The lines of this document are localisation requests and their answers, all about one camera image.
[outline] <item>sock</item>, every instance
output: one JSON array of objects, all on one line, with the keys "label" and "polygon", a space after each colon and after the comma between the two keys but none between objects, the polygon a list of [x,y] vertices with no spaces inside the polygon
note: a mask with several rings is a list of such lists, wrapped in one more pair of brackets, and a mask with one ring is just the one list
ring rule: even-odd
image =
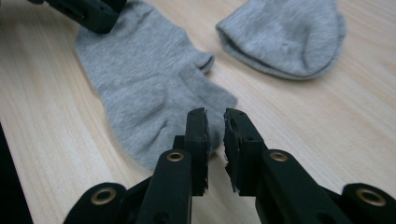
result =
[{"label": "sock", "polygon": [[327,73],[346,35],[334,0],[250,0],[216,28],[236,59],[289,79]]},{"label": "sock", "polygon": [[198,51],[154,7],[127,3],[108,35],[81,27],[76,51],[114,134],[140,164],[154,168],[199,107],[207,110],[212,150],[219,146],[221,115],[236,99],[205,77],[213,55]]}]

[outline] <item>wooden surface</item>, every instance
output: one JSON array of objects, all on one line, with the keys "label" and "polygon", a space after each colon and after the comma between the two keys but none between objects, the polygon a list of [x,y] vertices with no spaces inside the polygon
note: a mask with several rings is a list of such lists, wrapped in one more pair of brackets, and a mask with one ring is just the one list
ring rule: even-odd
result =
[{"label": "wooden surface", "polygon": [[[396,2],[339,0],[344,51],[324,77],[290,81],[229,56],[217,22],[241,0],[150,1],[216,54],[208,77],[237,96],[269,148],[293,154],[320,185],[363,182],[396,197]],[[0,120],[35,223],[62,223],[88,188],[127,188],[151,175],[119,146],[75,53],[78,25],[47,5],[0,7]],[[258,223],[252,198],[232,192],[223,148],[209,163],[209,193],[193,223]]]}]

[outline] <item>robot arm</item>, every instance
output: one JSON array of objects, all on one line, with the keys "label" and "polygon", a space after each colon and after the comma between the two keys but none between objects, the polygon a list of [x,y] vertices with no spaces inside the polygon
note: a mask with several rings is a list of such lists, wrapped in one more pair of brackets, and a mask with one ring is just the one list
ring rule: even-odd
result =
[{"label": "robot arm", "polygon": [[65,16],[98,34],[108,34],[119,18],[126,0],[28,0],[44,1]]}]

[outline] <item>wood grain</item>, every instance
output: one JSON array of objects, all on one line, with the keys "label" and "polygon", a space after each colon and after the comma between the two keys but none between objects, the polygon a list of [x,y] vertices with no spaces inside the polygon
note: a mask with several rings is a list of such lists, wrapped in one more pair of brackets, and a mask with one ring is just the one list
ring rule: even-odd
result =
[{"label": "wood grain", "polygon": [[[340,0],[347,36],[324,77],[290,81],[224,52],[215,25],[246,1],[149,1],[215,53],[208,78],[238,98],[270,148],[293,154],[320,185],[363,182],[396,197],[396,2]],[[78,25],[24,0],[0,7],[0,121],[35,223],[62,223],[102,182],[127,188],[151,175],[120,147],[74,49]],[[258,223],[252,198],[232,193],[223,148],[192,223]]]}]

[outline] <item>sock cuff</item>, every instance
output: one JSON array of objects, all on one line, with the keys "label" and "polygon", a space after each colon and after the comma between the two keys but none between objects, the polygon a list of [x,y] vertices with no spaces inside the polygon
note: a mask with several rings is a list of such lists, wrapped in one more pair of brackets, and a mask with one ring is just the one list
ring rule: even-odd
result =
[{"label": "sock cuff", "polygon": [[309,79],[338,58],[345,22],[333,0],[250,0],[216,25],[224,49],[279,77]]}]

